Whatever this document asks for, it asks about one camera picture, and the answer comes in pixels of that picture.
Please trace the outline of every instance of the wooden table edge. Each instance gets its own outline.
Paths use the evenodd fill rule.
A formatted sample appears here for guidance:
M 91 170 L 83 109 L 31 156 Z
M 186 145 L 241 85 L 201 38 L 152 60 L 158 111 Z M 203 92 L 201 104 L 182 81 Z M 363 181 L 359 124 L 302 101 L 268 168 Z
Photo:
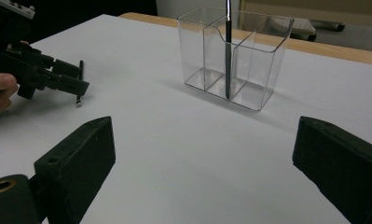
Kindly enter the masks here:
M 177 27 L 177 20 L 170 18 L 163 18 L 134 12 L 127 12 L 120 15 L 119 17 L 134 21 L 143 21 L 158 25 Z M 372 51 L 363 49 L 344 48 L 292 38 L 288 40 L 287 48 L 326 57 L 338 58 L 358 63 L 372 64 Z

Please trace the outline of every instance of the black pen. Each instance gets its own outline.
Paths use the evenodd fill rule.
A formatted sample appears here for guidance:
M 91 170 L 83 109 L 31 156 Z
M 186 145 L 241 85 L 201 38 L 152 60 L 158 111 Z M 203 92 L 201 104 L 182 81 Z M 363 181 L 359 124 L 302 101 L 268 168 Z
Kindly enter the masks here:
M 232 21 L 231 21 L 231 1 L 226 1 L 226 97 L 229 99 L 229 93 L 231 91 L 231 42 L 232 42 Z
M 78 75 L 78 80 L 82 81 L 84 79 L 84 62 L 82 60 L 80 61 L 79 68 L 80 68 L 80 74 Z M 81 107 L 81 98 L 82 98 L 81 95 L 77 96 L 76 107 Z

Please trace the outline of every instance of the human hand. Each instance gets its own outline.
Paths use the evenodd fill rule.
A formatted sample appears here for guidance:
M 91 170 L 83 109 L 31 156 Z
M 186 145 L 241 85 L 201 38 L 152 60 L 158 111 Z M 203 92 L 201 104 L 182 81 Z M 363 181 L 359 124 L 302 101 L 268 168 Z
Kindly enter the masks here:
M 9 98 L 17 90 L 17 79 L 11 74 L 0 73 L 0 112 L 11 105 Z

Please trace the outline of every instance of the transparent divider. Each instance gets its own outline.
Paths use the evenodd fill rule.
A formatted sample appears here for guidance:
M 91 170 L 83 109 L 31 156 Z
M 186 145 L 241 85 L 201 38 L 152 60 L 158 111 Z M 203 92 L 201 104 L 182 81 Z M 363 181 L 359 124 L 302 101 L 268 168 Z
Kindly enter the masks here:
M 185 84 L 252 110 L 261 110 L 274 91 L 293 20 L 232 11 L 226 41 L 222 8 L 198 7 L 178 18 Z M 226 95 L 226 54 L 230 91 Z

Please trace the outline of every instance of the screw hole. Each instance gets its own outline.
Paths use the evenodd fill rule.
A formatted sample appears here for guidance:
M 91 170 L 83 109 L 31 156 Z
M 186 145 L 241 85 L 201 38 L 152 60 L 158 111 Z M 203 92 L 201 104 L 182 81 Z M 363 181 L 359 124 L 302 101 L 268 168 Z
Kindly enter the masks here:
M 58 157 L 52 157 L 48 160 L 48 163 L 49 164 L 54 164 L 56 162 L 58 162 L 60 159 Z
M 9 179 L 0 181 L 0 193 L 5 192 L 17 184 L 17 181 Z

